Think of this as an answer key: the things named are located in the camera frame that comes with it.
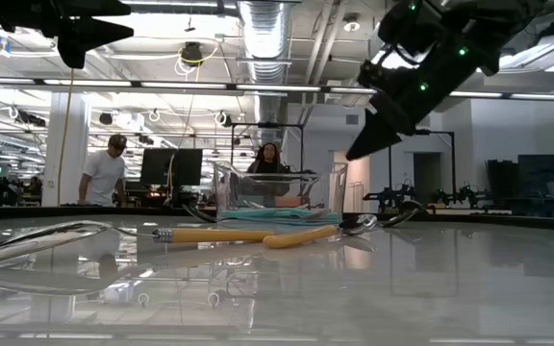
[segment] exposed ductwork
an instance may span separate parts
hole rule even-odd
[[[286,55],[290,5],[267,1],[239,2],[244,23],[243,37],[248,58],[278,60]],[[253,83],[280,85],[286,82],[286,66],[282,63],[251,62],[249,75]],[[256,122],[286,121],[286,98],[257,94],[254,96]],[[258,131],[259,144],[280,139],[275,132]]]

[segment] clear plastic bin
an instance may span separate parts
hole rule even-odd
[[[341,221],[347,164],[321,174],[250,174],[214,163],[217,216]]]

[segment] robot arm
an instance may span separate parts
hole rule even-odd
[[[0,0],[0,24],[5,31],[13,33],[20,26],[58,37],[59,53],[71,68],[85,67],[87,51],[134,35],[133,29],[93,16],[131,12],[118,0]]]
[[[459,2],[440,9],[428,0],[404,0],[384,17],[378,36],[388,45],[377,64],[365,62],[358,82],[377,89],[365,112],[365,127],[347,153],[356,160],[412,136],[419,123],[450,92],[481,68],[499,71],[501,48],[542,10],[545,0]],[[417,68],[389,69],[392,52],[426,53]]]

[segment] white t-shirt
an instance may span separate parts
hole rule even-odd
[[[125,160],[113,158],[106,150],[88,157],[85,171],[91,176],[85,200],[89,204],[111,207],[116,181],[125,177]]]

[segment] spoon handle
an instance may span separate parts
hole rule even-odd
[[[269,235],[264,238],[263,244],[269,249],[283,249],[306,241],[322,239],[339,233],[337,226],[324,226],[314,230],[301,231],[283,235]]]
[[[158,229],[157,242],[160,243],[194,243],[216,241],[262,241],[268,235],[274,235],[272,231],[249,230],[198,230],[198,229]]]

